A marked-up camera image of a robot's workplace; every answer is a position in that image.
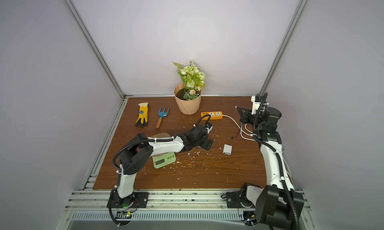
black cable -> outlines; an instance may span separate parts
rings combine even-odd
[[[284,169],[283,169],[283,163],[281,161],[281,157],[280,157],[280,154],[278,152],[276,152],[276,149],[274,147],[272,147],[270,144],[258,139],[256,136],[253,136],[253,139],[255,139],[255,141],[269,147],[270,149],[272,149],[272,151],[275,153],[275,156],[277,158],[277,161],[279,163],[279,171],[280,171],[280,176],[281,177],[284,177]],[[299,226],[299,216],[297,214],[297,210],[296,210],[296,207],[295,207],[295,204],[293,203],[293,199],[292,199],[292,196],[291,196],[291,193],[290,191],[288,190],[288,187],[285,183],[285,180],[281,180],[281,184],[283,185],[283,189],[284,189],[284,192],[285,192],[285,195],[286,195],[286,198],[288,200],[288,204],[290,205],[291,207],[291,210],[292,210],[292,213],[293,213],[293,218],[294,218],[294,222],[293,222],[293,227],[292,229],[294,230],[300,230],[300,226]]]
[[[169,138],[169,139],[157,139],[157,142],[171,142],[173,141],[173,138]],[[142,140],[137,140],[137,141],[134,141],[134,142],[131,142],[130,144],[128,144],[127,146],[123,147],[122,149],[120,149],[116,154],[115,156],[113,156],[113,159],[112,159],[112,165],[117,169],[119,170],[119,172],[121,172],[121,168],[116,164],[116,159],[118,158],[118,156],[122,153],[122,151],[124,151],[126,148],[128,147],[131,147],[131,146],[134,146],[136,144],[139,144],[139,143],[144,143],[144,142],[155,142],[154,139],[142,139]]]
[[[260,103],[260,106],[259,108],[257,109],[257,112],[256,112],[256,115],[255,115],[255,120],[253,121],[253,134],[256,134],[256,124],[257,124],[257,118],[260,114],[260,111],[262,110],[263,106],[264,106],[264,103],[266,102],[266,97],[268,97],[268,93],[265,92],[264,95],[263,95],[263,100],[262,102]]]
[[[241,130],[241,129],[239,128],[239,130],[237,131],[237,134],[236,134],[235,137],[237,137],[237,136],[239,135],[240,130]]]
[[[116,187],[113,188],[113,189],[111,190],[111,194],[109,195],[109,207],[108,207],[108,210],[109,210],[109,216],[111,217],[112,221],[113,221],[114,223],[116,223],[117,225],[120,224],[120,226],[125,226],[125,225],[127,225],[128,223],[130,223],[131,221],[123,221],[123,222],[127,222],[127,223],[122,224],[123,222],[121,222],[121,221],[117,221],[116,218],[114,217],[114,215],[112,214],[112,208],[111,208],[111,205],[112,205],[112,196],[113,196],[113,193],[114,193],[114,191],[115,191],[116,189],[117,189]]]
[[[208,117],[207,121],[205,122],[204,126],[209,122],[209,120],[211,119],[211,115],[209,114],[205,114],[204,116],[202,116],[197,122],[196,122],[196,126],[199,124],[199,122],[204,118],[204,117]]]
[[[133,210],[133,211],[129,211],[129,213],[134,213],[134,212],[136,212],[136,210],[139,208],[139,201],[137,200],[137,198],[135,198],[134,200],[136,200],[136,209],[135,210]]]

wooden handle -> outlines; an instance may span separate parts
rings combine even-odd
[[[159,129],[161,121],[162,121],[162,118],[159,118],[159,120],[157,121],[157,124],[156,124],[156,129]]]

ventilation grille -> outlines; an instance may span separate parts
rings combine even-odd
[[[223,221],[236,221],[242,220],[242,214],[239,216],[235,212],[223,213],[223,212],[162,212],[162,213],[136,213],[132,216],[132,219],[137,220],[223,220]]]
[[[127,219],[115,213],[116,219]],[[109,220],[108,211],[76,211],[72,220]],[[166,221],[182,221],[182,220],[221,220],[221,221],[241,221],[243,214],[241,211],[137,211],[132,214],[132,220],[166,220]]]

wooden tabletop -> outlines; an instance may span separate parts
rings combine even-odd
[[[135,127],[139,103],[148,102],[148,126]],[[103,161],[93,189],[111,189],[117,183],[118,175],[112,166],[112,158],[127,142],[138,133],[147,137],[161,132],[173,136],[184,133],[193,127],[201,117],[201,112],[222,111],[240,125],[235,106],[251,108],[250,97],[202,97],[200,108],[193,115],[180,112],[174,97],[170,98],[129,98],[122,114],[111,145]],[[159,108],[170,108],[163,118],[160,129],[155,128],[159,119]],[[263,156],[254,141],[244,140],[239,128],[228,117],[211,120],[213,125],[209,139],[214,140],[209,151],[196,147],[191,151],[176,153],[176,162],[159,169],[153,166],[152,158],[136,175],[134,189],[212,189],[240,188],[244,182],[265,187],[266,173]],[[232,145],[232,155],[223,154],[224,144]]]

garden glove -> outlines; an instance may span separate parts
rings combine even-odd
[[[135,126],[140,125],[141,127],[148,125],[148,103],[139,103],[139,117],[137,118]]]

